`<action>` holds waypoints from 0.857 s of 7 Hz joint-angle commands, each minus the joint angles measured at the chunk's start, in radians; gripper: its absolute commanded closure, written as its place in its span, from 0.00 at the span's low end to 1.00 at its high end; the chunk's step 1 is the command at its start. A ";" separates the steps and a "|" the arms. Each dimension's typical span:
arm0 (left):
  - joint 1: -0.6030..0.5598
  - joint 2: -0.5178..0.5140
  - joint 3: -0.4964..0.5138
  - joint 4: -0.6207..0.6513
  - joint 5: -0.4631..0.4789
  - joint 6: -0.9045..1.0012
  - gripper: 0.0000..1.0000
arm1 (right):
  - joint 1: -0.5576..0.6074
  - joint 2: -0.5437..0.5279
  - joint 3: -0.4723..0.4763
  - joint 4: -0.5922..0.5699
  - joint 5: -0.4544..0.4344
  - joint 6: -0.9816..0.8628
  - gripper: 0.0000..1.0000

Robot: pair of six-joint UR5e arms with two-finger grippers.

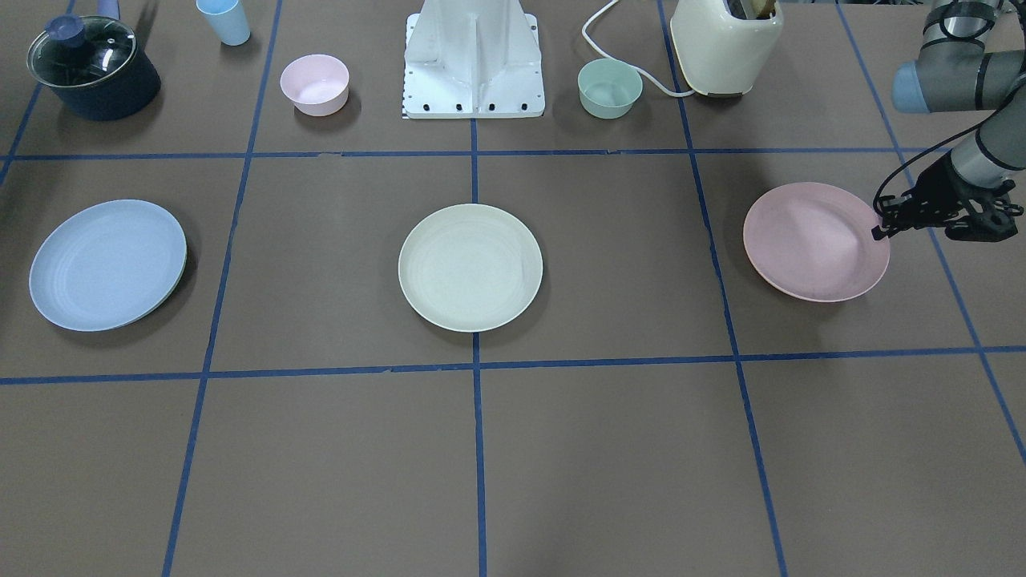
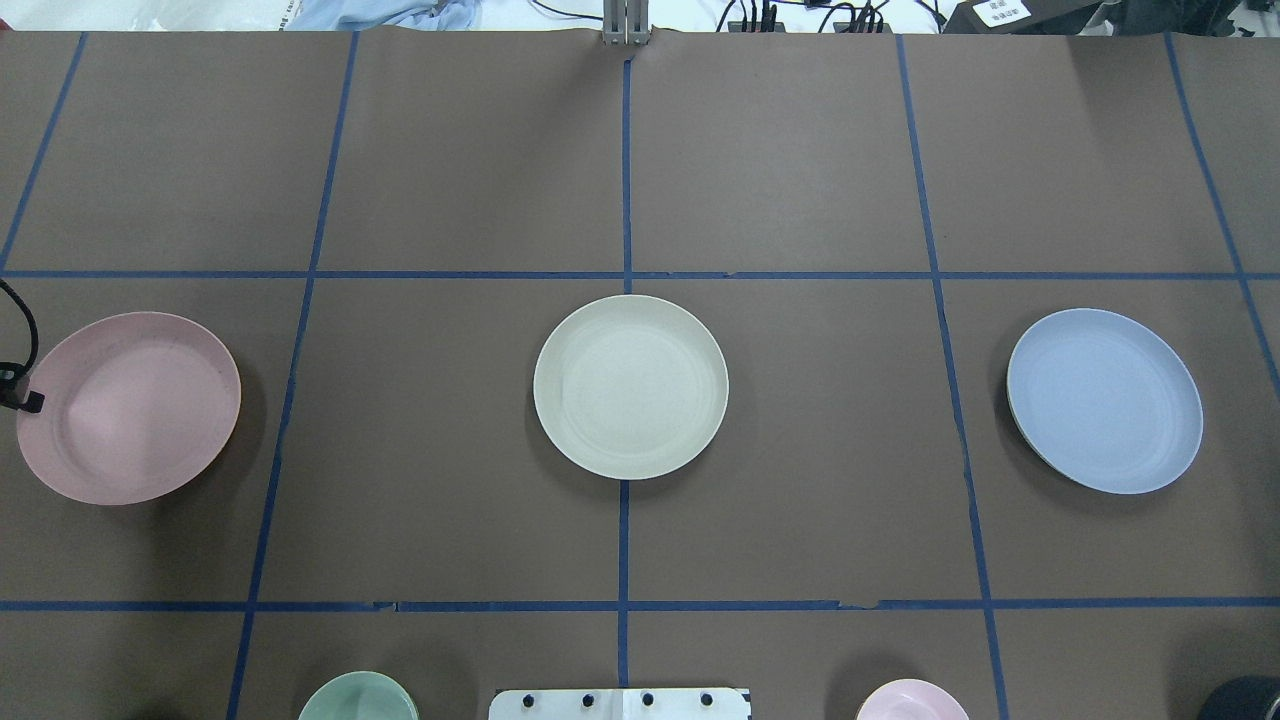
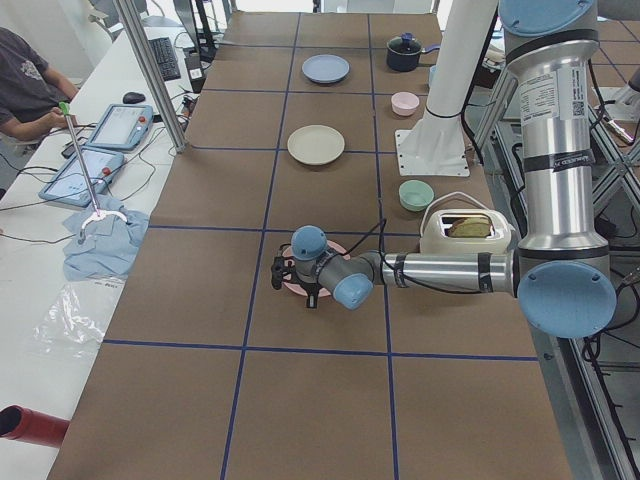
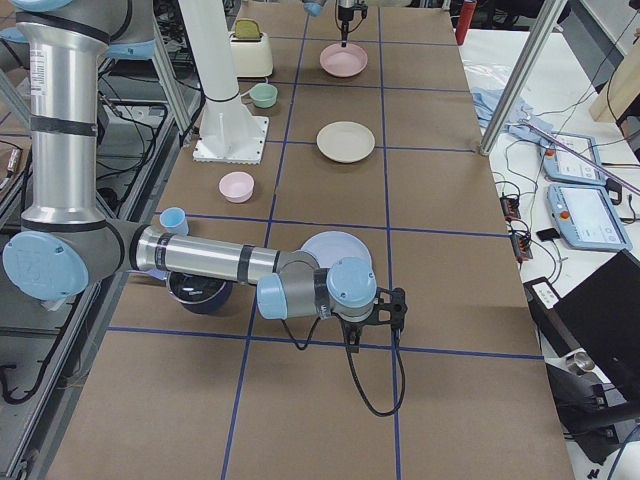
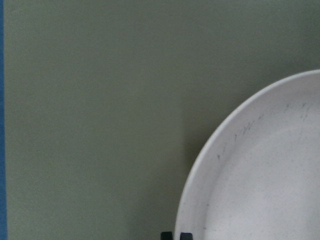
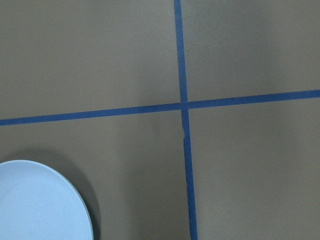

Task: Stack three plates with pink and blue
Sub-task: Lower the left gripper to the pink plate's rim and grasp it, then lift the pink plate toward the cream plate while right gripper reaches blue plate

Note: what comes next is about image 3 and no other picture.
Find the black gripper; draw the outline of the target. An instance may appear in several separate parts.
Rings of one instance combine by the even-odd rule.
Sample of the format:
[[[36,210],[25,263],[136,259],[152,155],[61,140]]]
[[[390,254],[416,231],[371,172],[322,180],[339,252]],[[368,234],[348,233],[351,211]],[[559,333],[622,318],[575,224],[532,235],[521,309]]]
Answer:
[[[317,308],[321,285],[314,280],[306,281],[298,273],[292,261],[276,255],[271,265],[271,285],[280,290],[284,282],[299,285],[306,294],[306,307]]]

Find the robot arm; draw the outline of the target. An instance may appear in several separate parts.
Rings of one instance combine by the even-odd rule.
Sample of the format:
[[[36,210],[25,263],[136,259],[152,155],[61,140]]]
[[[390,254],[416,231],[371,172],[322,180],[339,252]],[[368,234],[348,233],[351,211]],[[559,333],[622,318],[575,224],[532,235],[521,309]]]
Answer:
[[[599,45],[594,1],[456,1],[452,5],[423,117],[398,132],[400,169],[452,174],[454,129],[490,27],[504,28],[506,69],[515,77],[523,140],[527,232],[471,196],[464,207],[430,205],[415,253],[376,249],[356,256],[331,248],[311,225],[278,254],[271,283],[299,285],[309,307],[321,290],[348,309],[376,285],[451,294],[506,292],[527,321],[560,338],[603,330],[617,305],[608,242],[594,227],[587,64]]]

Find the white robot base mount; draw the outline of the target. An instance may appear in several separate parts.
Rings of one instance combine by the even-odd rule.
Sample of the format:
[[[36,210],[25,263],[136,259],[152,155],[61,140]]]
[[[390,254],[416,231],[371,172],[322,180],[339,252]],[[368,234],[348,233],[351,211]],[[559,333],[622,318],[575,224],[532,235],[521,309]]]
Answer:
[[[412,129],[395,132],[402,176],[470,175],[461,119],[498,4],[497,0],[452,3],[424,115]]]

